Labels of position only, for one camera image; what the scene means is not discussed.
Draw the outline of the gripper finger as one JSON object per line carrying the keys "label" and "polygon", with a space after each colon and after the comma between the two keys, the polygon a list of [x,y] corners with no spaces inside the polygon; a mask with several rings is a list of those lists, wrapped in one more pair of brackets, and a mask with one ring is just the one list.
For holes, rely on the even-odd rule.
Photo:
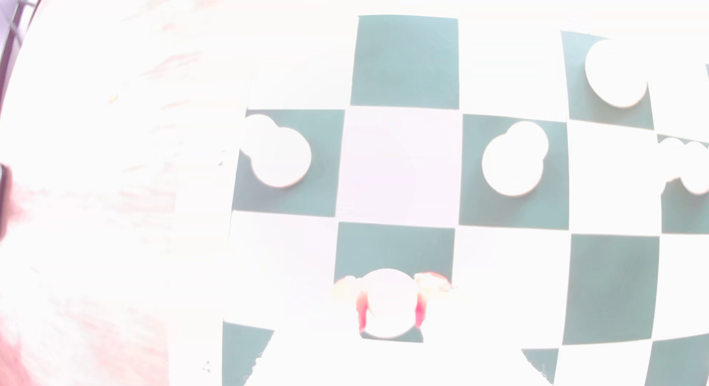
{"label": "gripper finger", "polygon": [[364,278],[341,278],[319,308],[275,330],[245,384],[387,385],[361,337],[367,309]]}
{"label": "gripper finger", "polygon": [[413,317],[423,346],[401,368],[403,385],[549,385],[475,295],[434,273],[403,276],[395,302]]}

